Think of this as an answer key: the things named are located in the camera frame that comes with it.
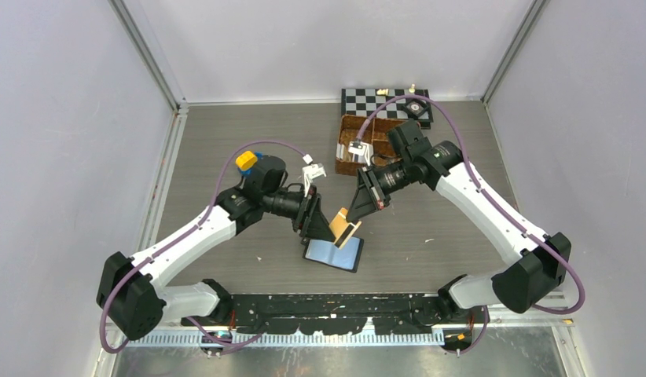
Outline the black leather card holder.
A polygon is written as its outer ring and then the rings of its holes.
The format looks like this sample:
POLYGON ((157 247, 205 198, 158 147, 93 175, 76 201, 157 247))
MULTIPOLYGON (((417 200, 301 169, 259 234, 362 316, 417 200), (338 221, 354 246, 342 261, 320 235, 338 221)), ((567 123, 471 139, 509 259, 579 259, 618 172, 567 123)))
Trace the black leather card holder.
POLYGON ((341 248, 336 247, 332 242, 310 240, 304 248, 303 259, 356 273, 363 247, 364 240, 357 237, 351 237, 341 248))

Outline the gold credit card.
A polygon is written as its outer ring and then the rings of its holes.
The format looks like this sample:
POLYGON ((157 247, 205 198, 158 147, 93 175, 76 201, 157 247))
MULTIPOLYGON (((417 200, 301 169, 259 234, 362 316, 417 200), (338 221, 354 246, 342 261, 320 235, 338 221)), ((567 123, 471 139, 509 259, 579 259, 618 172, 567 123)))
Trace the gold credit card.
POLYGON ((362 221, 360 220, 348 221, 347 215, 348 209, 341 207, 329 223, 329 228, 335 236, 333 244, 339 249, 346 245, 348 240, 356 233, 362 224, 362 221))

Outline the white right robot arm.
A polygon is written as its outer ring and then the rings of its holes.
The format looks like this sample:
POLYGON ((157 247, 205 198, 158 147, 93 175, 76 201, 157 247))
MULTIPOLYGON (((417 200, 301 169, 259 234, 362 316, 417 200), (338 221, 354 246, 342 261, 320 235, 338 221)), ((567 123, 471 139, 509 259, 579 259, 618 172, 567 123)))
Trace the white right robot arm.
POLYGON ((417 122, 387 132, 397 161, 358 169, 357 190, 346 219, 355 223, 389 206, 391 194, 412 183, 425 184, 449 200, 491 242, 506 267, 482 276, 463 275, 439 290, 439 314, 458 322, 475 306, 502 304, 525 313, 559 287, 566 276, 571 242, 561 232, 549 235, 522 217, 466 166, 450 141, 432 145, 417 122))

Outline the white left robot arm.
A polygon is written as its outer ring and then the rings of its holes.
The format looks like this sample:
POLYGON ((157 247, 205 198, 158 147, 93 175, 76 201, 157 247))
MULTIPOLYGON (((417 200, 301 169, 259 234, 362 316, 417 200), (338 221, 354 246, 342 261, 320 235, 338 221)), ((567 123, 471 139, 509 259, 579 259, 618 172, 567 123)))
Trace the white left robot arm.
POLYGON ((169 283, 207 251, 239 235, 264 214, 289 219, 302 240, 335 240, 313 184, 315 178, 325 176, 322 164, 304 156, 303 182, 286 184, 284 160, 250 152, 244 157, 247 162, 237 160, 240 182, 221 191, 188 224, 146 250, 131 256, 116 252, 106 259, 96 298, 102 309, 101 334, 107 320, 112 320, 127 341, 139 340, 159 324, 183 317, 224 324, 231 305, 219 284, 205 280, 172 287, 169 283))

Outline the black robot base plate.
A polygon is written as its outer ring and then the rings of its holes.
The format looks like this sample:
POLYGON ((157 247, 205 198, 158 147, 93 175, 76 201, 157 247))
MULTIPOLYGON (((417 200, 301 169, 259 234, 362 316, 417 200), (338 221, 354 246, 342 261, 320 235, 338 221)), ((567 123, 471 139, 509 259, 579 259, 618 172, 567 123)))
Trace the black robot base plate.
POLYGON ((436 294, 234 294, 211 315, 180 323, 247 335, 356 335, 369 325, 378 335, 419 335, 443 324, 480 329, 488 320, 487 311, 455 309, 436 294))

